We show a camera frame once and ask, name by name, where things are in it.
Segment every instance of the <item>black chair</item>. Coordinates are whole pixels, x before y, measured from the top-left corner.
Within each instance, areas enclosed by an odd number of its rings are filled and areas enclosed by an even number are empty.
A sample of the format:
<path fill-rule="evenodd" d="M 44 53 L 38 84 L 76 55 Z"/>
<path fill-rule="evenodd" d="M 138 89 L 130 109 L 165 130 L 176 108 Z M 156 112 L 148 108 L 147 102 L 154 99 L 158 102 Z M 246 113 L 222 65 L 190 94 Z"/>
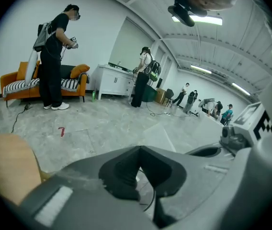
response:
<path fill-rule="evenodd" d="M 173 100 L 171 99 L 173 96 L 174 96 L 173 91 L 172 91 L 171 89 L 167 89 L 166 94 L 165 94 L 165 99 L 166 99 L 166 98 L 168 99 L 166 105 L 168 105 L 170 101 L 173 101 Z"/>

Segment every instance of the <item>floor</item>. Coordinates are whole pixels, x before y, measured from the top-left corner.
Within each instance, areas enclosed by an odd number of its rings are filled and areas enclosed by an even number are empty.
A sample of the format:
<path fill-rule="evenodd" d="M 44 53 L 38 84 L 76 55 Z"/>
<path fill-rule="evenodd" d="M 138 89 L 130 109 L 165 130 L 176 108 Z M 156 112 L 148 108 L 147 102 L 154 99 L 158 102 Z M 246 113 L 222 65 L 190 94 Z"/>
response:
<path fill-rule="evenodd" d="M 197 117 L 186 116 L 175 105 L 168 111 L 173 115 L 151 116 L 147 106 L 157 114 L 164 113 L 165 107 L 152 102 L 134 108 L 125 97 L 107 95 L 92 102 L 91 94 L 86 95 L 85 103 L 81 97 L 64 101 L 70 108 L 53 111 L 43 109 L 39 99 L 12 100 L 8 108 L 0 99 L 0 134 L 11 133 L 17 114 L 31 103 L 30 109 L 18 116 L 14 134 L 29 143 L 45 172 L 58 171 L 83 158 L 140 145 L 146 136 L 152 142 L 163 142 L 160 136 L 167 137 L 173 145 L 169 149 L 179 153 L 197 147 L 197 141 L 191 137 Z"/>

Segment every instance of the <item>teal shirt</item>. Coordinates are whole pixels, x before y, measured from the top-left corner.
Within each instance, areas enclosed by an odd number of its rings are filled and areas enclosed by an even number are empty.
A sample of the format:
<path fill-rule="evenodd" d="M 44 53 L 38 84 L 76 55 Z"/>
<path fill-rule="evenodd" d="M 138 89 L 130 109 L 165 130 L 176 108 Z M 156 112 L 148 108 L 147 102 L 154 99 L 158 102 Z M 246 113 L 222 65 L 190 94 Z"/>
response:
<path fill-rule="evenodd" d="M 233 114 L 233 111 L 231 109 L 228 109 L 225 113 L 222 114 L 222 118 L 227 118 L 227 115 L 231 117 L 232 114 Z"/>

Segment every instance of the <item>red mark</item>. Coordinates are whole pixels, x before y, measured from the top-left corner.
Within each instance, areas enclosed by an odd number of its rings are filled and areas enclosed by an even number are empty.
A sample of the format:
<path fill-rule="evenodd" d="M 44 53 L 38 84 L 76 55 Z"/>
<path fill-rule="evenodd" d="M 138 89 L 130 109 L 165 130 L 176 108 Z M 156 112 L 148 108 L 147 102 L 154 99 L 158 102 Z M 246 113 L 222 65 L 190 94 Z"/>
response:
<path fill-rule="evenodd" d="M 62 129 L 60 137 L 63 137 L 64 133 L 65 133 L 65 128 L 64 127 L 59 127 L 58 129 Z"/>

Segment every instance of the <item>ceiling light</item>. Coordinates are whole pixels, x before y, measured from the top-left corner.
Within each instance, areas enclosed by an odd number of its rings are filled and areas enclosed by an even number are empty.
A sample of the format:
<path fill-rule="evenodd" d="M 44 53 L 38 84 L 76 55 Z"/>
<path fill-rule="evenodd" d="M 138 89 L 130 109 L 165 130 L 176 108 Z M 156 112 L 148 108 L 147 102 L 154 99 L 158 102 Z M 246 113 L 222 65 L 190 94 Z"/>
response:
<path fill-rule="evenodd" d="M 204 72 L 209 73 L 209 74 L 212 73 L 211 71 L 206 70 L 206 69 L 203 69 L 203 68 L 201 68 L 201 67 L 196 67 L 196 66 L 193 66 L 193 65 L 190 65 L 190 66 L 191 66 L 192 68 L 195 68 L 195 69 L 199 70 L 199 71 L 204 71 Z"/>
<path fill-rule="evenodd" d="M 246 95 L 251 95 L 249 92 L 245 91 L 243 88 L 241 88 L 240 86 L 238 86 L 235 83 L 232 83 L 232 85 L 236 88 L 238 88 L 240 91 L 244 92 Z"/>
<path fill-rule="evenodd" d="M 196 15 L 190 15 L 190 18 L 192 18 L 194 22 L 205 22 L 210 24 L 222 25 L 222 18 L 220 17 L 214 16 L 199 17 Z"/>
<path fill-rule="evenodd" d="M 180 22 L 178 18 L 176 18 L 175 16 L 172 16 L 172 19 L 174 22 Z"/>

